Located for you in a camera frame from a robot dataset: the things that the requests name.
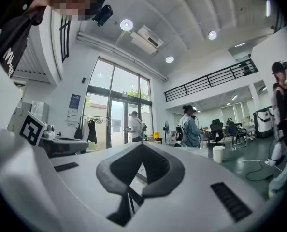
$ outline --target trash can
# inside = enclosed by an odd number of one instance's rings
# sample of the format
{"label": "trash can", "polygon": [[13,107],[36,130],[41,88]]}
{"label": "trash can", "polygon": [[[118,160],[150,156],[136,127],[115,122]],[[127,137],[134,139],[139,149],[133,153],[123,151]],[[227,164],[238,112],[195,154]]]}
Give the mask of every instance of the trash can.
{"label": "trash can", "polygon": [[217,163],[221,163],[224,157],[224,147],[223,146],[215,146],[213,148],[213,160]]}

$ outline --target poster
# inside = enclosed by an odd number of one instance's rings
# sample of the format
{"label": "poster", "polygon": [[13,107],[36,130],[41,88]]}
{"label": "poster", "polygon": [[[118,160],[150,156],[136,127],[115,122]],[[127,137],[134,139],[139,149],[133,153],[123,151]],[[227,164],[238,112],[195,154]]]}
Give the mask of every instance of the poster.
{"label": "poster", "polygon": [[68,115],[77,116],[80,102],[80,95],[72,94],[70,106],[68,108]]}

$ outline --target railing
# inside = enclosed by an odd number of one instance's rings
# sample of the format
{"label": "railing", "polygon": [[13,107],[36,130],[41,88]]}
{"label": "railing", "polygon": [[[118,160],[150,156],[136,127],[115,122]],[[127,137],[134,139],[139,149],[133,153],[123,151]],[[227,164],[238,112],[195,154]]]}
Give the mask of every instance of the railing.
{"label": "railing", "polygon": [[68,41],[70,35],[70,27],[71,18],[69,16],[62,16],[60,27],[62,63],[66,58],[69,57]]}
{"label": "railing", "polygon": [[164,92],[166,102],[258,72],[251,59],[210,73]]}

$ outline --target air conditioner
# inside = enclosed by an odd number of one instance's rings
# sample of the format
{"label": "air conditioner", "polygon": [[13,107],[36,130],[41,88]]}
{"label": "air conditioner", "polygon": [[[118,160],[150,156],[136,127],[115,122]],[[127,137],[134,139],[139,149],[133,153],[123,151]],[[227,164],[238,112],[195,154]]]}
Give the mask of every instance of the air conditioner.
{"label": "air conditioner", "polygon": [[164,44],[164,42],[149,28],[143,26],[137,33],[132,32],[131,42],[148,54],[155,53],[157,49]]}

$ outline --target ceiling light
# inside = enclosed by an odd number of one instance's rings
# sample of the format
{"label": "ceiling light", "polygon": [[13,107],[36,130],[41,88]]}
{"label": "ceiling light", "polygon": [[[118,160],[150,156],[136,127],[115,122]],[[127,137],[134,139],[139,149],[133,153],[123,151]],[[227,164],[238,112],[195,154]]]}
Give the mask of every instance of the ceiling light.
{"label": "ceiling light", "polygon": [[208,38],[210,40],[214,40],[216,38],[216,32],[215,31],[211,31],[209,34],[208,34]]}
{"label": "ceiling light", "polygon": [[125,19],[121,21],[120,27],[123,31],[130,31],[133,28],[133,23],[131,20]]}
{"label": "ceiling light", "polygon": [[174,61],[174,57],[173,56],[168,56],[166,59],[165,59],[166,63],[172,63]]}
{"label": "ceiling light", "polygon": [[243,46],[244,44],[246,44],[246,43],[235,45],[235,47]]}
{"label": "ceiling light", "polygon": [[266,1],[266,17],[269,17],[271,14],[271,7],[270,7],[270,1]]}

